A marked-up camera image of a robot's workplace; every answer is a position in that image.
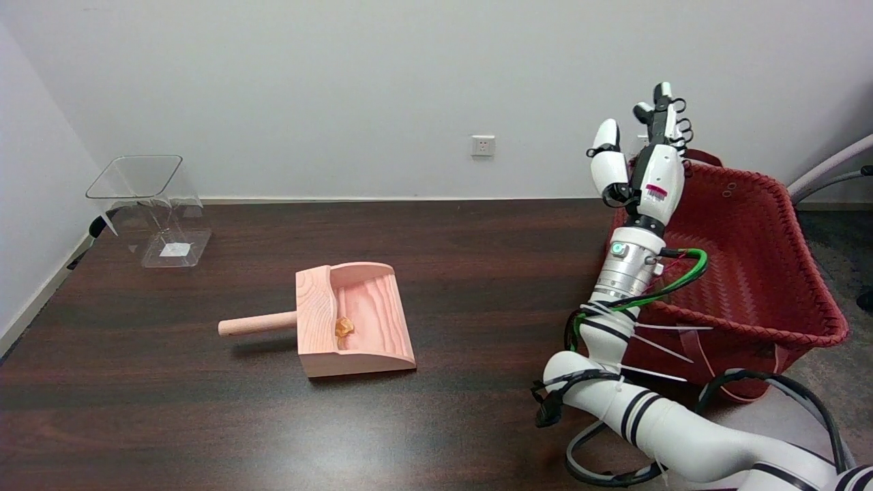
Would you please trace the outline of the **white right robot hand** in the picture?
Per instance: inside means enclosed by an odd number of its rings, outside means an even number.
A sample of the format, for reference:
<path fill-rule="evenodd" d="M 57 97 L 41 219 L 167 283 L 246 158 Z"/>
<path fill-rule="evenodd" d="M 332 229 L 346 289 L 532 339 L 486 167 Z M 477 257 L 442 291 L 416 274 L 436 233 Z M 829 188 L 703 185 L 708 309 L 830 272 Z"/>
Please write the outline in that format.
<path fill-rule="evenodd" d="M 672 93 L 671 84 L 653 89 L 652 103 L 633 108 L 645 125 L 647 144 L 629 165 L 621 149 L 621 133 L 614 119 L 602 121 L 586 155 L 591 160 L 593 185 L 605 205 L 624 209 L 632 226 L 642 226 L 662 235 L 679 206 L 685 187 L 685 158 L 694 137 L 685 112 L 685 99 Z"/>

